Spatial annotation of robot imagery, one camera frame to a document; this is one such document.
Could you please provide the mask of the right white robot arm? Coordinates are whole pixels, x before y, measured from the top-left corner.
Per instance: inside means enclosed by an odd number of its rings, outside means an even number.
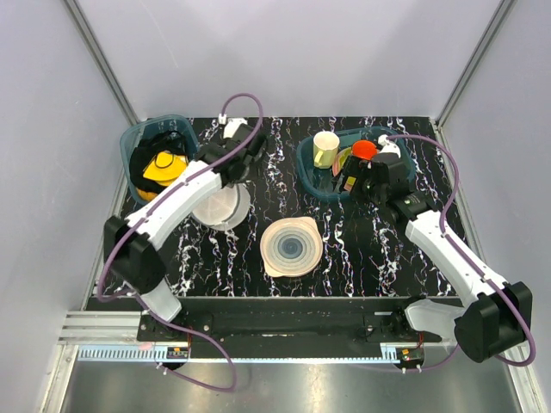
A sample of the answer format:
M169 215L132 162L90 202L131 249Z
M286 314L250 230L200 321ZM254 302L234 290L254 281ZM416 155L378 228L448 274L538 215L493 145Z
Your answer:
M408 178L406 157L397 136L382 135L377 143L360 140L341 170L354 183L350 196L378 206L399 231L417 245L454 288L460 306L412 298L391 319L401 341L420 332L453 340L472 361L492 357L513 367L527 367L536 358L530 330L533 295L522 282L511 284L488 267L455 234L433 199Z

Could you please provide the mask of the white mesh laundry bag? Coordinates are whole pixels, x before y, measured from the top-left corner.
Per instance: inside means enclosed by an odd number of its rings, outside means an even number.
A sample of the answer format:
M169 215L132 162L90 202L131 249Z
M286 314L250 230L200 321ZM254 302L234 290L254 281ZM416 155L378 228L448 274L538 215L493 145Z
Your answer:
M251 196L245 184L227 186L197 206L191 217L216 231L229 231L248 216Z

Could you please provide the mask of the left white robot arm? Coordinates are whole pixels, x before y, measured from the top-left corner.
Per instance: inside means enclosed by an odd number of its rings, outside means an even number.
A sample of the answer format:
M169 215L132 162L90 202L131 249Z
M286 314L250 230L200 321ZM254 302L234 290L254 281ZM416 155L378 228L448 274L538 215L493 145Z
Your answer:
M182 306L165 279L160 255L169 235L187 217L216 231L228 231L248 216L246 180L263 158L267 136L260 125L230 119L221 139L201 147L185 171L154 200L125 218L110 217L103 230L102 275L124 280L158 316L156 331L175 341L185 332Z

